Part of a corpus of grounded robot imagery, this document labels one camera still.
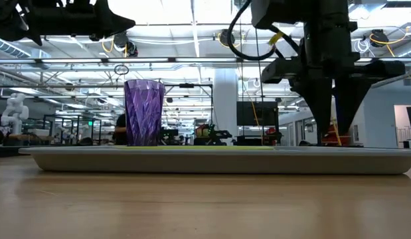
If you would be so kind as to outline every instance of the white robot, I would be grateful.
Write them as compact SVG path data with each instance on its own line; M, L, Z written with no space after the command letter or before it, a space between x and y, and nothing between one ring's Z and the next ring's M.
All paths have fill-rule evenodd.
M62 125L58 125L58 129L60 129L64 133L64 135L67 135L68 139L75 139L76 136L73 133L70 133L69 129L65 129ZM80 128L78 129L78 139L77 139L77 141L81 140L81 136L82 136L84 130L87 130L87 129L89 129L88 125L80 126Z
M12 134L20 134L22 131L22 121L28 119L29 110L24 106L25 100L24 94L11 94L11 97L7 99L7 106L3 114L1 115L1 127L0 130L6 135L11 130Z
M65 129L62 125L58 125L58 129L60 129L64 135L67 135L68 139L75 139L75 135L69 133L69 129Z

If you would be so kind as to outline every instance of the purple glass cup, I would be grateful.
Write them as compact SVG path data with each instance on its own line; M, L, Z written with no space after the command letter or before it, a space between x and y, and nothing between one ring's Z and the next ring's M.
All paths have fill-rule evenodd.
M125 126L129 146L157 146L165 85L152 80L124 82Z

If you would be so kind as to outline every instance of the desk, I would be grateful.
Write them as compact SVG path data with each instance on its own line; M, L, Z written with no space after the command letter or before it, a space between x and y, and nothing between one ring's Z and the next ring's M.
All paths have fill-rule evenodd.
M411 238L408 176L46 173L0 159L0 239Z

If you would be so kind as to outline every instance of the white tray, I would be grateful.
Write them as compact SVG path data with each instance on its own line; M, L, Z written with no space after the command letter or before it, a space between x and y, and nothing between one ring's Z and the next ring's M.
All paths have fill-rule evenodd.
M142 173L401 174L411 149L337 147L34 147L46 171Z

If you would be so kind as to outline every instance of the ceiling light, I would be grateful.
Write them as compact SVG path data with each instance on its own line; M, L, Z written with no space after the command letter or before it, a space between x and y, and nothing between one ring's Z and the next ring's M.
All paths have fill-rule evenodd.
M357 62L370 62L372 58L360 58L357 60Z
M86 58L86 59L44 59L42 60L43 63L101 63L101 59L97 58Z
M236 58L176 58L176 62L236 62Z
M122 102L113 98L107 98L105 101L113 106L122 106Z
M403 57L403 56L406 56L406 55L409 55L409 54L411 54L411 50L409 50L408 52L399 54L397 57Z
M123 63L123 62L168 62L168 58L111 58L108 60L111 63Z
M75 96L75 98L107 98L107 96Z
M112 117L112 114L110 113L100 113L100 115L104 117Z
M40 94L40 92L38 92L36 90L33 90L33 89L30 89L30 88L18 88L18 87L16 87L16 88L11 88L11 90L26 93L26 94Z
M51 99L44 99L50 103L54 103L54 104L60 104L60 102L57 102L56 100L51 100Z
M106 58L109 58L110 56L108 56L105 52L99 52L100 55L105 56Z
M69 107L72 107L72 108L76 108L76 109L87 108L87 106L83 106L83 105L80 105L80 104L66 104L66 105L69 106Z
M292 103L291 106L294 106L294 105L302 102L303 100L304 100L304 98L301 98L301 99L297 100L296 102Z
M71 98L71 96L39 96L39 98L44 98L44 99L64 99L64 98Z
M0 64L27 64L35 63L33 59L0 59Z
M278 106L279 109L285 109L285 108L293 108L293 109L298 109L298 106Z
M179 108L179 109L189 109L189 108L211 108L211 106L163 106L163 108Z
M249 127L249 129L261 129L261 127Z

